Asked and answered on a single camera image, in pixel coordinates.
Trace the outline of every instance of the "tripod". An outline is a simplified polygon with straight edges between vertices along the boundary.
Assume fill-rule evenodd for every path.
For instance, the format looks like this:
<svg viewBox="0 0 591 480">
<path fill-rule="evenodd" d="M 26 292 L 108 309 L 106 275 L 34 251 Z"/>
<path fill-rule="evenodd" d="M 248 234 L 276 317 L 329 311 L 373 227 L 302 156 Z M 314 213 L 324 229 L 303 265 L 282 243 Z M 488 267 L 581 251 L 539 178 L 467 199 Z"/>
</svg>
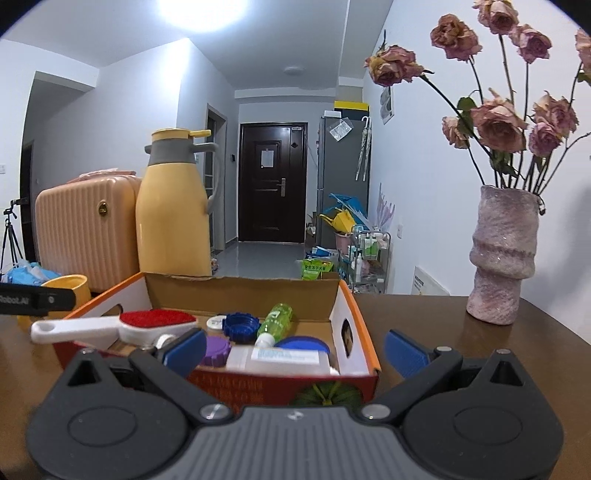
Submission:
<svg viewBox="0 0 591 480">
<path fill-rule="evenodd" d="M 0 281 L 2 280 L 2 267 L 4 266 L 4 253 L 6 251 L 6 241 L 10 247 L 10 258 L 12 260 L 12 266 L 18 265 L 19 258 L 23 259 L 21 247 L 18 245 L 17 235 L 14 232 L 14 227 L 10 220 L 11 215 L 16 219 L 17 214 L 14 213 L 14 206 L 18 205 L 18 201 L 11 200 L 10 208 L 4 210 L 6 219 L 4 221 L 4 239 L 2 240 L 2 255 L 0 257 Z"/>
</svg>

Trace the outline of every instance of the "front door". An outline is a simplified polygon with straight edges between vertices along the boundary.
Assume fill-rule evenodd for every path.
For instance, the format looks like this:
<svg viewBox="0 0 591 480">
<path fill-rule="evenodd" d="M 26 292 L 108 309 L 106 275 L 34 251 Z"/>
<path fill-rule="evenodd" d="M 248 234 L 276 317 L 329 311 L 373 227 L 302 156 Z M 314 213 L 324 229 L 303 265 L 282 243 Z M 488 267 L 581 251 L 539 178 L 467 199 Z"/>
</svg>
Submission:
<svg viewBox="0 0 591 480">
<path fill-rule="evenodd" d="M 304 241 L 307 124 L 241 127 L 240 241 Z"/>
</svg>

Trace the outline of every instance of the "blue object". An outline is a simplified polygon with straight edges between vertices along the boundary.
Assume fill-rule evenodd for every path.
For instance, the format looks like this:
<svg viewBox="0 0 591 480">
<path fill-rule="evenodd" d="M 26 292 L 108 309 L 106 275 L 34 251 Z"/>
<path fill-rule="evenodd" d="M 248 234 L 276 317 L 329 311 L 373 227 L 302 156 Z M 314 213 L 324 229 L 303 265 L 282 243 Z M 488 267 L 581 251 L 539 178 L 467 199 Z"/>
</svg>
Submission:
<svg viewBox="0 0 591 480">
<path fill-rule="evenodd" d="M 347 206 L 350 206 L 352 209 L 357 210 L 360 213 L 363 213 L 363 215 L 365 215 L 366 217 L 368 215 L 365 209 L 361 206 L 361 203 L 359 202 L 359 199 L 357 197 L 337 195 L 336 193 L 329 194 L 329 197 L 334 198 L 337 201 L 337 205 L 327 208 L 324 212 L 322 212 L 324 215 L 328 215 L 335 208 L 346 208 Z M 355 223 L 357 225 L 365 225 L 361 221 L 361 218 L 359 218 L 357 215 L 354 215 L 353 213 L 351 213 L 351 215 L 353 216 L 353 219 L 355 220 Z"/>
<path fill-rule="evenodd" d="M 395 330 L 386 335 L 384 352 L 388 362 L 404 378 L 419 373 L 431 361 L 427 349 Z"/>
<path fill-rule="evenodd" d="M 207 335 L 201 329 L 192 329 L 179 337 L 164 353 L 162 364 L 183 378 L 201 363 L 207 351 Z"/>
<path fill-rule="evenodd" d="M 260 326 L 259 319 L 248 313 L 231 313 L 222 322 L 223 334 L 236 343 L 254 342 Z"/>
<path fill-rule="evenodd" d="M 47 277 L 48 280 L 53 280 L 54 278 L 61 277 L 61 274 L 52 272 L 51 270 L 45 270 L 41 268 L 38 263 L 31 263 L 31 267 L 39 267 L 41 272 Z M 27 267 L 14 267 L 11 268 L 7 274 L 7 283 L 14 283 L 18 285 L 31 285 L 33 287 L 40 287 L 44 284 L 47 280 L 41 280 L 37 278 L 35 275 L 31 274 Z"/>
<path fill-rule="evenodd" d="M 288 348 L 291 350 L 318 350 L 320 352 L 330 353 L 329 346 L 322 340 L 308 337 L 295 336 L 284 338 L 275 344 L 277 348 Z"/>
</svg>

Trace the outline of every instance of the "metal rack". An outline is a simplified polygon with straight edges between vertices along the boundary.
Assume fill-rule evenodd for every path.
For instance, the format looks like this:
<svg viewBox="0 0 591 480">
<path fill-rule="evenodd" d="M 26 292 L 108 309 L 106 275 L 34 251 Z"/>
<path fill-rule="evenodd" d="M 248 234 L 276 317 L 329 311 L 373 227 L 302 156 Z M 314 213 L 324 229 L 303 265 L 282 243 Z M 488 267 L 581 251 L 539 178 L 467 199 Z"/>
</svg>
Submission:
<svg viewBox="0 0 591 480">
<path fill-rule="evenodd" d="M 375 238 L 376 246 L 367 246 L 367 237 Z M 354 293 L 385 293 L 392 254 L 392 237 L 383 232 L 354 232 L 349 234 L 348 254 L 339 254 L 339 274 Z"/>
</svg>

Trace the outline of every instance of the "ceiling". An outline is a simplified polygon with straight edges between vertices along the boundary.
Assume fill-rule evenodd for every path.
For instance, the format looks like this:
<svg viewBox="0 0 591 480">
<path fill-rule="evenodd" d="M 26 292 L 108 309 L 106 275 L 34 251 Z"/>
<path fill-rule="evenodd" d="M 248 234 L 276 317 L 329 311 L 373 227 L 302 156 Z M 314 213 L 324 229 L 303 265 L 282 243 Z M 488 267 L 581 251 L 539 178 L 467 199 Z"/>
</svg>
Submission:
<svg viewBox="0 0 591 480">
<path fill-rule="evenodd" d="M 363 76 L 392 4 L 367 1 L 249 0 L 237 23 L 195 35 L 168 25 L 156 0 L 44 0 L 5 38 L 105 67 L 189 36 L 236 89 L 314 90 L 335 87 L 339 66 L 341 76 Z M 289 66 L 304 71 L 288 76 Z"/>
</svg>

